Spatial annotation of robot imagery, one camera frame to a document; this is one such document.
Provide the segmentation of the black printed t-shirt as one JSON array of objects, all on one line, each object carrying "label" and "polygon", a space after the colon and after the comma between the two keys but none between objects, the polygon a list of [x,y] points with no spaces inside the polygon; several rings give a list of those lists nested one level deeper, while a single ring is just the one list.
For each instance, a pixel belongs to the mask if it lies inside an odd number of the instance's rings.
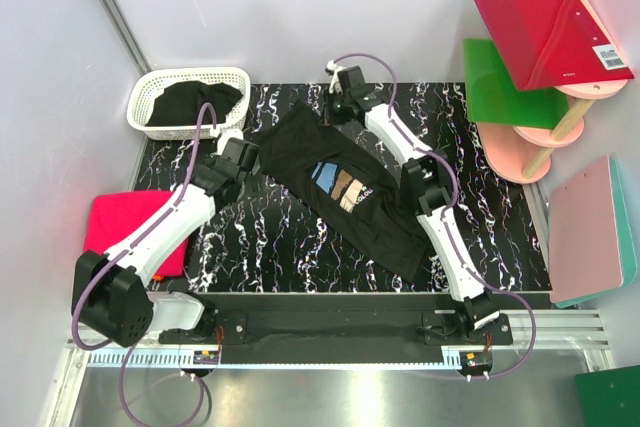
[{"label": "black printed t-shirt", "polygon": [[431,242],[402,204],[384,166],[296,102],[257,134],[261,170],[304,202],[360,253],[407,282],[430,256]]}]

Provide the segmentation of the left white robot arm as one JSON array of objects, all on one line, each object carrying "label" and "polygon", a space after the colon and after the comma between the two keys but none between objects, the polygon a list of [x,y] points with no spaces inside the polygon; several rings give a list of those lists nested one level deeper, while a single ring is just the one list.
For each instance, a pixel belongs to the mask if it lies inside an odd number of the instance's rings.
[{"label": "left white robot arm", "polygon": [[131,347],[149,333],[199,330],[211,315],[194,294],[148,292],[147,286],[180,244],[237,201],[254,172],[258,145],[228,135],[222,140],[222,151],[191,162],[185,181],[132,234],[103,254],[88,250],[77,259],[71,334],[79,348],[94,348],[82,340],[80,326],[103,336],[101,347]]}]

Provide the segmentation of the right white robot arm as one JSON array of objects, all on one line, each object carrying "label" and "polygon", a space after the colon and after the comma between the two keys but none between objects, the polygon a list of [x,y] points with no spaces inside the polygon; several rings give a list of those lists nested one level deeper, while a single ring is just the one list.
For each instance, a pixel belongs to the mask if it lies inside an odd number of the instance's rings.
[{"label": "right white robot arm", "polygon": [[455,304],[455,329],[464,336],[487,329],[500,312],[458,229],[454,206],[459,187],[451,165],[411,131],[390,100],[365,83],[360,67],[330,61],[325,71],[331,76],[326,120],[333,124],[358,121],[400,165],[401,200],[416,216],[442,264]]}]

